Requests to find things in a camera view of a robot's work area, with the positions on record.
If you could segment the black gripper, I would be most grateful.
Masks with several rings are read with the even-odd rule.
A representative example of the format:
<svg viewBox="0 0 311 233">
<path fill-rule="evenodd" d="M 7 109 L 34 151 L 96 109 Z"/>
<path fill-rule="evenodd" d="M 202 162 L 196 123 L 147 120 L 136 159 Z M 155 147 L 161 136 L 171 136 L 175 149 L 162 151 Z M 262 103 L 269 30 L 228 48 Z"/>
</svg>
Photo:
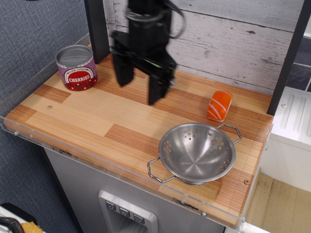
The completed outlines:
<svg viewBox="0 0 311 233">
<path fill-rule="evenodd" d="M 134 69 L 149 75 L 148 104 L 164 98 L 171 88 L 176 62 L 166 51 L 169 43 L 171 12 L 153 15 L 126 13 L 129 32 L 114 31 L 113 65 L 120 86 L 129 84 Z"/>
</svg>

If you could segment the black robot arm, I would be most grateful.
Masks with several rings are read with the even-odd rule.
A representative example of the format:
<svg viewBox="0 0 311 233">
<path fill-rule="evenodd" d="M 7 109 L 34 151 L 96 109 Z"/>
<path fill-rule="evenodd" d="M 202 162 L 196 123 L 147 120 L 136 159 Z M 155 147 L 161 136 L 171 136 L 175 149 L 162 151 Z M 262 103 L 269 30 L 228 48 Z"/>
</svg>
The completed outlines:
<svg viewBox="0 0 311 233">
<path fill-rule="evenodd" d="M 174 79 L 175 60 L 166 47 L 172 9 L 165 0 L 130 0 L 125 12 L 127 33 L 114 31 L 113 65 L 120 86 L 134 78 L 134 69 L 149 76 L 149 105 L 165 97 Z"/>
</svg>

